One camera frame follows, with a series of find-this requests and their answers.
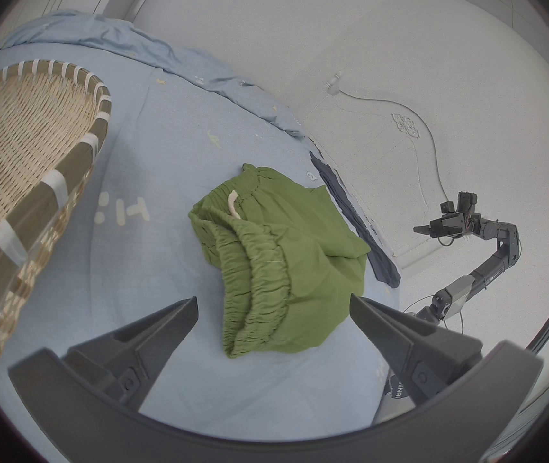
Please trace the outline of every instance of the bamboo basket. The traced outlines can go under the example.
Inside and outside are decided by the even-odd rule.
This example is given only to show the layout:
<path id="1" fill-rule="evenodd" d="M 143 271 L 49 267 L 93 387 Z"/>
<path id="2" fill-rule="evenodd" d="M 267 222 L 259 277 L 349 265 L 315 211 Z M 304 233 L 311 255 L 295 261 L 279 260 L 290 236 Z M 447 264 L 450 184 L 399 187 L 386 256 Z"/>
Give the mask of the bamboo basket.
<path id="1" fill-rule="evenodd" d="M 0 355 L 107 135 L 108 88 L 54 60 L 0 70 Z"/>

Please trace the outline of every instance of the woven basket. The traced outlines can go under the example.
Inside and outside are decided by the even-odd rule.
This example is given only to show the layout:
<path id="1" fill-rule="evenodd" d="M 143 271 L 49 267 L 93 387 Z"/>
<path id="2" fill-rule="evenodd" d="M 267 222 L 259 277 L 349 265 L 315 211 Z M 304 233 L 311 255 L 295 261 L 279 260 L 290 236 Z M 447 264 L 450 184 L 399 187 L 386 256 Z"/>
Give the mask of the woven basket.
<path id="1" fill-rule="evenodd" d="M 79 66 L 0 70 L 0 355 L 92 173 L 111 110 L 108 88 Z"/>

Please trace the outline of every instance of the robotic arm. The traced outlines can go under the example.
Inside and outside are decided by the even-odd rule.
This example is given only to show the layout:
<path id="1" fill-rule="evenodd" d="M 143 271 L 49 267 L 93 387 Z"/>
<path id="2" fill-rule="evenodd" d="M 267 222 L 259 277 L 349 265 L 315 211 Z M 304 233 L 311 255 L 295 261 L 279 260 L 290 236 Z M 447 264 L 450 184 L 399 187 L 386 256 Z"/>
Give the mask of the robotic arm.
<path id="1" fill-rule="evenodd" d="M 497 250 L 469 275 L 461 276 L 447 287 L 439 290 L 431 305 L 418 314 L 419 319 L 439 323 L 440 320 L 459 313 L 471 297 L 486 288 L 509 267 L 514 266 L 520 255 L 519 233 L 511 223 L 491 221 L 474 212 L 478 196 L 471 192 L 459 192 L 458 205 L 446 201 L 440 205 L 442 217 L 424 227 L 414 227 L 414 232 L 432 238 L 449 236 L 454 241 L 464 235 L 476 235 L 483 240 L 497 239 Z"/>

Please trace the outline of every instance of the green fabric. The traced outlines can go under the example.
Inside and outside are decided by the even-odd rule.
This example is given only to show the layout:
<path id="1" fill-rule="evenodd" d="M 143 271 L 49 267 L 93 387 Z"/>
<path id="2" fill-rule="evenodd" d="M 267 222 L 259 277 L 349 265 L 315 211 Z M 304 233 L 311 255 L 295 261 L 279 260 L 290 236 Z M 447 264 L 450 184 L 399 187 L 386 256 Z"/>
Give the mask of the green fabric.
<path id="1" fill-rule="evenodd" d="M 228 196 L 236 190 L 234 207 Z M 242 173 L 189 213 L 206 260 L 223 272 L 223 349 L 294 353 L 319 346 L 362 296 L 369 246 L 325 186 L 305 188 L 271 168 Z"/>

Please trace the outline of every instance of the bed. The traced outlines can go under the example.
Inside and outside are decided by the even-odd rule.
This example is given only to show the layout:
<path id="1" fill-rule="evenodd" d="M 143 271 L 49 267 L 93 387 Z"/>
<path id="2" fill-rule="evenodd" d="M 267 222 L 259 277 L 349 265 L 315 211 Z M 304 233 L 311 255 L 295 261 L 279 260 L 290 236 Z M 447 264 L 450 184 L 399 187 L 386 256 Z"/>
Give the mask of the bed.
<path id="1" fill-rule="evenodd" d="M 245 162 L 306 187 L 324 185 L 311 162 L 320 153 L 290 110 L 205 52 L 170 47 L 100 16 L 57 12 L 0 43 L 0 69 L 35 58 L 93 71 L 113 107 L 92 179 L 0 358 L 0 405 L 30 443 L 49 461 L 64 460 L 20 402 L 9 366 L 44 346 L 64 355 L 192 296 L 199 321 L 141 413 L 252 441 L 369 426 L 388 365 L 349 317 L 320 347 L 298 354 L 225 356 L 221 274 L 204 260 L 187 217 Z M 398 308 L 399 289 L 378 281 L 369 264 L 364 281 L 365 296 Z"/>

